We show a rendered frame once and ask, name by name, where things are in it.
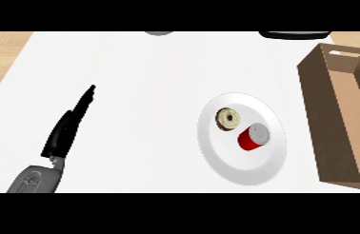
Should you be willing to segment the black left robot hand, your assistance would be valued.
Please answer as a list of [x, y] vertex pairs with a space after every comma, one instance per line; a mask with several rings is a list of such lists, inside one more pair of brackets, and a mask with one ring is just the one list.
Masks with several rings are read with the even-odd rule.
[[68, 110], [59, 119], [55, 128], [49, 134], [41, 156], [46, 158], [68, 156], [68, 152], [75, 140], [75, 134], [80, 122], [83, 120], [87, 108], [93, 102], [96, 86], [92, 85], [86, 90], [75, 104], [75, 108]]

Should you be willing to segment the brown cardboard box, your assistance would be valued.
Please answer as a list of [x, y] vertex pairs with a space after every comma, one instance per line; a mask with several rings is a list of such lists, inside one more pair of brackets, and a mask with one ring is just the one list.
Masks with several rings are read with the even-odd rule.
[[360, 48], [319, 43], [297, 67], [319, 180], [360, 189]]

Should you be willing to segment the black rounded appliance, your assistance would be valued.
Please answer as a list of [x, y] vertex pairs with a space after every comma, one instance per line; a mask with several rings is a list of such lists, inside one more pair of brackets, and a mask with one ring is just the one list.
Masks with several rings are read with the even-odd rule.
[[311, 40], [323, 39], [331, 34], [329, 31], [300, 31], [300, 32], [279, 32], [279, 31], [261, 31], [260, 35], [266, 38], [285, 39], [285, 40]]

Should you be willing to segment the red can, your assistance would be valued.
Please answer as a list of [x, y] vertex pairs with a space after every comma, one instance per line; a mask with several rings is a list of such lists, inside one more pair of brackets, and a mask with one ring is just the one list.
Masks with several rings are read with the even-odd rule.
[[264, 146], [270, 141], [270, 131], [264, 124], [254, 123], [238, 136], [238, 144], [247, 151]]

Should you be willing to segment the white round plate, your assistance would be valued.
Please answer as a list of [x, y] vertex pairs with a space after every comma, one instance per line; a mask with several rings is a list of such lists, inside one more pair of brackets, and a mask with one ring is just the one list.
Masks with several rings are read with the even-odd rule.
[[[230, 131], [223, 131], [216, 123], [223, 107], [235, 109], [241, 116], [241, 124]], [[238, 136], [254, 123], [267, 126], [270, 141], [247, 151], [238, 144]], [[196, 138], [207, 163], [229, 181], [260, 185], [278, 175], [286, 156], [285, 131], [273, 110], [254, 96], [226, 93], [211, 100], [199, 115]]]

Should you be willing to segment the brown iced doughnut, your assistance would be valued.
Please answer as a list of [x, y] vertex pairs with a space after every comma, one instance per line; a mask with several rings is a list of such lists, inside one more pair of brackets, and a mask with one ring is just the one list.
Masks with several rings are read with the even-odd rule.
[[241, 124], [241, 116], [235, 109], [223, 107], [216, 115], [216, 123], [223, 131], [230, 131]]

